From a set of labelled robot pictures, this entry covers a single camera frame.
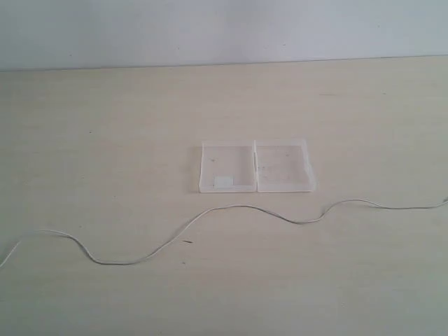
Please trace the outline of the clear plastic hinged case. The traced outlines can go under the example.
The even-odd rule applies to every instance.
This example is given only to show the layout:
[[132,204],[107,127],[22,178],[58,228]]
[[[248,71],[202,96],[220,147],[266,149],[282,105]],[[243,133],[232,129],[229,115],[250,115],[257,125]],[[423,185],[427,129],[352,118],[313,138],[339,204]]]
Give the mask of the clear plastic hinged case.
[[316,177],[304,139],[205,141],[201,193],[310,193]]

